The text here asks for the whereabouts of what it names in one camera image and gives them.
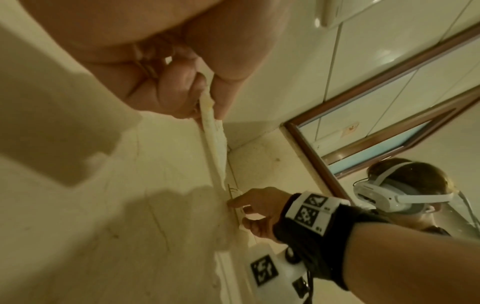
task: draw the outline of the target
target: hair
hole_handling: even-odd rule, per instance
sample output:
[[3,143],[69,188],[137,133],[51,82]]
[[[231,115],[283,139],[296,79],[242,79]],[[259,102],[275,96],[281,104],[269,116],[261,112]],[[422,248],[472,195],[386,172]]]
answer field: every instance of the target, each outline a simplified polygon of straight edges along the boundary
[[[378,177],[388,169],[401,163],[412,162],[405,158],[389,158],[380,161],[367,170],[367,176]],[[406,184],[422,195],[450,194],[456,189],[449,177],[435,166],[412,162],[397,169],[388,179]]]

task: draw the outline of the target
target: white vr headset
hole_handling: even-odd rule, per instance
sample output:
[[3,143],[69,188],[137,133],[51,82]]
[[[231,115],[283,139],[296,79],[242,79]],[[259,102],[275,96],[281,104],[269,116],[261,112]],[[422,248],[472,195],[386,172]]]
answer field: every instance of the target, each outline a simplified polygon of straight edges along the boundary
[[420,195],[418,191],[400,182],[387,179],[397,169],[409,165],[405,162],[393,166],[375,180],[358,181],[353,184],[355,196],[384,212],[416,213],[428,203],[448,203],[454,194]]

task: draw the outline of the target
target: forearm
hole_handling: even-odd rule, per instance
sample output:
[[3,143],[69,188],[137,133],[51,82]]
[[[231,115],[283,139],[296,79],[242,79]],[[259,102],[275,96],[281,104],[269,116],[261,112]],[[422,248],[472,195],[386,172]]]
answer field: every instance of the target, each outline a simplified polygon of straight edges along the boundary
[[360,223],[343,262],[366,304],[480,302],[480,245],[395,225]]

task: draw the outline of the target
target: black wrist strap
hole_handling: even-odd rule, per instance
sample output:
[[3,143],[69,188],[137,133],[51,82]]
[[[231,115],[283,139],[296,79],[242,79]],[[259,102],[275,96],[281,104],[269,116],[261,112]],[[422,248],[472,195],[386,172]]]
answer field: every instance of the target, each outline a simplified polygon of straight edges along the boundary
[[275,237],[300,256],[314,277],[332,280],[342,289],[348,290],[343,279],[343,261],[354,225],[359,222],[387,221],[358,207],[339,205],[326,232],[321,236],[285,217],[299,196],[300,194],[293,195],[285,205],[280,221],[273,226]]

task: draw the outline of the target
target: wooden door frame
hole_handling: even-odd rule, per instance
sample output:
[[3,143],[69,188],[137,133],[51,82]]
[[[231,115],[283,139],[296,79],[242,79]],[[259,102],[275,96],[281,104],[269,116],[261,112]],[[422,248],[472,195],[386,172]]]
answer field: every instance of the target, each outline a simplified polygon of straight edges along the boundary
[[[480,38],[480,23],[466,29],[465,31],[443,41],[439,44],[399,63],[398,65],[388,69],[387,71],[380,73],[357,86],[321,103],[320,105],[311,108],[310,110],[301,113],[300,115],[290,119],[289,121],[285,122],[283,125],[288,130],[288,132],[292,135],[293,139],[296,141],[298,146],[301,148],[307,159],[310,161],[320,178],[325,182],[327,188],[330,190],[332,195],[336,197],[341,197],[344,199],[350,199],[348,194],[345,192],[343,187],[337,180],[337,177],[333,175],[328,165],[317,155],[317,153],[313,150],[310,146],[306,138],[300,132],[300,127],[312,122],[315,119],[318,119],[321,116],[324,116],[330,112],[335,111],[336,109],[343,107],[350,102],[357,100],[358,98],[365,96],[366,94],[384,86],[388,83],[395,81],[396,79],[417,70],[424,65],[447,55],[448,53],[470,43],[473,40]],[[409,149],[422,140],[433,134],[439,128],[450,122],[452,119],[457,117],[463,111],[471,107],[480,99],[480,86],[477,86],[471,90],[468,90],[458,96],[455,96],[440,105],[437,105],[433,108],[427,109],[423,112],[415,114],[405,120],[402,120],[384,130],[380,130],[371,136],[367,136],[365,139],[347,145],[339,150],[344,150],[343,152],[347,152],[347,154],[352,155],[356,152],[354,151],[361,151],[364,150],[374,144],[379,143],[381,138],[388,139],[394,135],[397,135],[403,131],[411,129],[414,126],[420,125],[424,122],[430,121],[431,122],[425,126],[420,132],[410,138],[401,146],[395,148],[388,153],[384,153],[381,156],[375,157],[371,160],[368,160],[362,164],[359,164],[349,170],[345,170],[340,172],[338,177],[345,176],[350,174],[354,171],[363,169],[367,166],[370,166],[374,162],[377,162],[381,159],[385,159],[387,157],[391,157],[398,153],[403,152],[406,149]],[[328,161],[338,161],[340,159],[345,158],[340,157],[340,153],[334,151],[329,153],[325,157],[327,157]]]

